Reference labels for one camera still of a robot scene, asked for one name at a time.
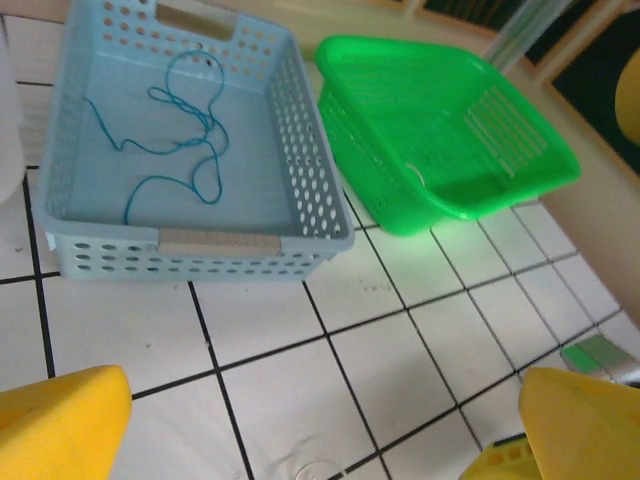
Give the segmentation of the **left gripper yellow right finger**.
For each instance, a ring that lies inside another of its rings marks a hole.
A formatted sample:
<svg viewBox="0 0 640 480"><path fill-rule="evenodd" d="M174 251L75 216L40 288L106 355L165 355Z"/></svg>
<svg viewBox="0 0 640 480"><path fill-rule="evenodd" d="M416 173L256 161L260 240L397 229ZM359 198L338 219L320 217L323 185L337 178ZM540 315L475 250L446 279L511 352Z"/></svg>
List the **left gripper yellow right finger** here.
<svg viewBox="0 0 640 480"><path fill-rule="evenodd" d="M536 367L518 407L543 480L640 480L640 389Z"/></svg>

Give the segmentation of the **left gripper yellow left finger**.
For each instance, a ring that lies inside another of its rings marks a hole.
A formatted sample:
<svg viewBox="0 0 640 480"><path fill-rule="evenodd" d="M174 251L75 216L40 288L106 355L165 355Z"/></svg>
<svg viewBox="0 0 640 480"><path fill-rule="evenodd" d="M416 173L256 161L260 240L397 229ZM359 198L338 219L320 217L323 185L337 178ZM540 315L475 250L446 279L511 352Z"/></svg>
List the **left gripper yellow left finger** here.
<svg viewBox="0 0 640 480"><path fill-rule="evenodd" d="M131 411L118 365L0 392L0 480L109 480Z"/></svg>

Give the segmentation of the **white plastic basket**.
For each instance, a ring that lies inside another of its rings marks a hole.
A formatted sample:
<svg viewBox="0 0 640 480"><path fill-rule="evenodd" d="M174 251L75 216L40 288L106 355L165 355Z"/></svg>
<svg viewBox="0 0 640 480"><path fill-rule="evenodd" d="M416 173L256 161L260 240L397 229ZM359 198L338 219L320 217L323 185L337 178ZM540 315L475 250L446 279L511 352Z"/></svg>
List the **white plastic basket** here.
<svg viewBox="0 0 640 480"><path fill-rule="evenodd" d="M18 188L26 165L20 139L24 115L0 19L0 205Z"/></svg>

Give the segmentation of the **light blue plastic basket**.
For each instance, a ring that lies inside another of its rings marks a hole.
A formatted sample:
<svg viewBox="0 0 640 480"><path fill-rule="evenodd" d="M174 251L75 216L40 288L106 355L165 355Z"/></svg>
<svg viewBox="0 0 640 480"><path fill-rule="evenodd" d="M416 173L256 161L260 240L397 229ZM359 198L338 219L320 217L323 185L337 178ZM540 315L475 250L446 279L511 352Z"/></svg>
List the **light blue plastic basket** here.
<svg viewBox="0 0 640 480"><path fill-rule="evenodd" d="M293 34L207 0L71 0L36 217L78 280L300 281L354 242Z"/></svg>

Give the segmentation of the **green plastic basket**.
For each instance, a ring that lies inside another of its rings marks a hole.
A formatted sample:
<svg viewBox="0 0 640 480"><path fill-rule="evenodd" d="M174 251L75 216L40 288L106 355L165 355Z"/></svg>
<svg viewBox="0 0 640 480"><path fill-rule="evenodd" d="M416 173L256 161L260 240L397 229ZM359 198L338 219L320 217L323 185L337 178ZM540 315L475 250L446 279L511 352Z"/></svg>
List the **green plastic basket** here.
<svg viewBox="0 0 640 480"><path fill-rule="evenodd" d="M389 233L475 220L580 176L551 123L469 51L336 35L315 62L335 163Z"/></svg>

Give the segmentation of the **aluminium frame post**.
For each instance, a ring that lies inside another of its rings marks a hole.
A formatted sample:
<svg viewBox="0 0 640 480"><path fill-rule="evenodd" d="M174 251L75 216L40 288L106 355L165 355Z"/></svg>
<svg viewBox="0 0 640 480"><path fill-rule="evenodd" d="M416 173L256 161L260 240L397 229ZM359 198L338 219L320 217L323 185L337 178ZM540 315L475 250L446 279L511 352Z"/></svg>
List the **aluminium frame post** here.
<svg viewBox="0 0 640 480"><path fill-rule="evenodd" d="M525 0L491 41L482 59L505 73L556 18L553 0Z"/></svg>

